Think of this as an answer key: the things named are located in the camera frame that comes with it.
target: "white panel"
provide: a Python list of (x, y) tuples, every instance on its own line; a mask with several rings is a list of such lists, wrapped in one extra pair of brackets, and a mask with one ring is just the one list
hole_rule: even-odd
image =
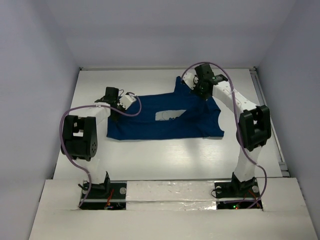
[(212, 201), (213, 181), (128, 181), (129, 202)]
[(77, 210), (82, 194), (81, 179), (46, 180), (39, 209)]
[(78, 64), (259, 64), (294, 0), (46, 0)]
[[(260, 191), (264, 184), (264, 179), (258, 179)], [(296, 178), (268, 178), (262, 205), (266, 212), (307, 210)]]
[[(74, 199), (73, 196), (77, 194), (71, 185), (76, 184), (75, 181), (47, 180), (30, 240), (104, 240), (106, 236), (113, 240), (248, 240), (257, 237), (260, 240), (316, 240), (317, 236), (308, 211), (305, 207), (299, 206), (304, 203), (299, 199), (300, 189), (296, 179), (269, 180), (270, 185), (262, 201), (263, 204), (275, 207), (271, 211), (259, 209), (189, 211), (189, 205), (182, 205), (185, 210), (177, 211), (177, 205), (172, 202), (165, 205), (162, 202), (137, 204), (131, 210), (118, 211), (74, 210), (73, 207), (67, 210), (67, 205), (62, 201), (63, 197), (57, 201), (53, 198), (61, 192), (61, 195), (65, 194), (66, 202)], [(196, 185), (200, 188), (204, 185), (206, 189), (206, 184), (208, 182), (204, 181)], [(288, 190), (281, 193), (282, 196), (278, 201), (280, 188)]]
[(0, 239), (26, 240), (79, 68), (45, 1), (0, 6)]
[(216, 201), (148, 201), (127, 202), (126, 210), (130, 211), (196, 211), (216, 210)]
[[(248, 69), (228, 69), (237, 90), (252, 102), (258, 97)], [(93, 103), (105, 94), (105, 88), (116, 87), (138, 95), (163, 94), (174, 91), (176, 76), (183, 70), (110, 70), (81, 71), (72, 107)], [(170, 140), (118, 141), (105, 138), (99, 142), (102, 165), (113, 181), (226, 179), (235, 170), (239, 144), (233, 113), (220, 101), (219, 125), (223, 139), (188, 138)], [(85, 110), (74, 111), (80, 114)], [(279, 153), (272, 137), (262, 149), (258, 162), (269, 177), (282, 177)], [(260, 169), (255, 175), (263, 177)], [(54, 179), (84, 178), (86, 175), (60, 154)]]
[(308, 212), (252, 210), (39, 212), (30, 240), (317, 240)]
[(291, 176), (320, 238), (320, 1), (297, 0), (258, 68)]

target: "white platform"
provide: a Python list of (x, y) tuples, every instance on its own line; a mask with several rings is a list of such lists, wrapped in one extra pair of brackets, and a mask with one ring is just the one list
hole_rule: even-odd
[[(152, 197), (148, 195), (148, 191), (135, 191), (137, 188), (145, 187), (145, 182), (140, 183), (127, 186), (131, 198), (134, 195), (136, 201)], [(150, 184), (153, 188), (157, 188), (157, 184), (162, 188), (163, 183), (153, 181)], [(196, 184), (210, 185), (210, 182)], [(259, 179), (258, 184), (261, 187), (264, 184), (263, 180)], [(210, 189), (207, 190), (206, 194), (209, 197)], [(188, 192), (199, 199), (198, 191)], [(76, 205), (80, 193), (81, 189), (74, 179), (47, 180), (30, 240), (317, 239), (295, 178), (269, 179), (265, 195), (262, 197), (263, 211), (152, 210), (146, 205), (141, 205), (139, 210), (79, 210)], [(201, 193), (202, 200), (206, 200), (207, 196)], [(149, 200), (154, 201), (156, 198), (157, 194), (153, 194)]]
[[(137, 95), (154, 95), (174, 91), (175, 79), (183, 70), (108, 70), (80, 71), (72, 105), (92, 104), (101, 98), (106, 87), (124, 89)], [(248, 69), (228, 69), (235, 88), (250, 101), (259, 103)], [(103, 164), (113, 181), (125, 180), (200, 180), (230, 178), (239, 155), (233, 113), (219, 100), (219, 125), (223, 139), (172, 139), (117, 141), (105, 138), (98, 143), (103, 151)], [(267, 142), (258, 159), (268, 177), (282, 177), (280, 155), (274, 137)], [(255, 175), (262, 177), (261, 170)], [(85, 178), (59, 154), (54, 179)]]

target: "blue shirt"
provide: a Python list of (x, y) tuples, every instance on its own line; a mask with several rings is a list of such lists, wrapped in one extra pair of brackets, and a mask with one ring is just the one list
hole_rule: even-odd
[[(107, 137), (116, 140), (164, 140), (223, 137), (219, 127), (220, 109), (212, 97), (207, 101), (190, 93), (178, 76), (174, 92), (139, 96), (138, 116), (121, 115), (118, 122), (109, 117)], [(126, 111), (135, 114), (139, 102)]]

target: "gray wall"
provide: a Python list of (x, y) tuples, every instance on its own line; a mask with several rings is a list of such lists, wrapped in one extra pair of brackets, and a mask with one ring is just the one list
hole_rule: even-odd
[(44, 180), (57, 161), (59, 120), (79, 68), (48, 6), (0, 7), (0, 239), (29, 238)]
[(258, 74), (285, 161), (320, 237), (319, 10), (319, 0), (296, 2)]
[(81, 67), (252, 67), (295, 0), (46, 2)]

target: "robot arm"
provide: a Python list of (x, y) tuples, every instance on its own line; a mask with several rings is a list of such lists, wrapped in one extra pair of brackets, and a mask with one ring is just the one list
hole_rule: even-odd
[[(107, 87), (105, 95), (95, 101), (95, 106), (80, 115), (67, 115), (64, 119), (62, 138), (65, 148), (72, 159), (78, 159), (77, 165), (87, 169), (91, 176), (91, 195), (107, 196), (110, 192), (110, 179), (106, 169), (101, 165), (104, 156), (97, 151), (98, 142), (102, 142), (108, 131), (108, 118), (117, 121), (118, 111), (125, 112), (136, 98), (127, 93), (119, 97), (119, 89)], [(89, 183), (81, 186), (88, 190)]]
[[(209, 64), (202, 64), (196, 67), (195, 71), (196, 75), (187, 72), (182, 76), (182, 82), (191, 89), (191, 92), (204, 100), (213, 96), (234, 112), (232, 91), (228, 79), (222, 74), (214, 75)], [(270, 111), (265, 105), (257, 106), (249, 101), (237, 90), (234, 90), (234, 93), (237, 121), (244, 150), (257, 163), (262, 146), (271, 137)], [(243, 193), (256, 184), (255, 167), (256, 165), (250, 162), (240, 149), (238, 163), (232, 174), (231, 183), (217, 183), (215, 186), (216, 189), (221, 188), (216, 191), (217, 198), (242, 197)]]

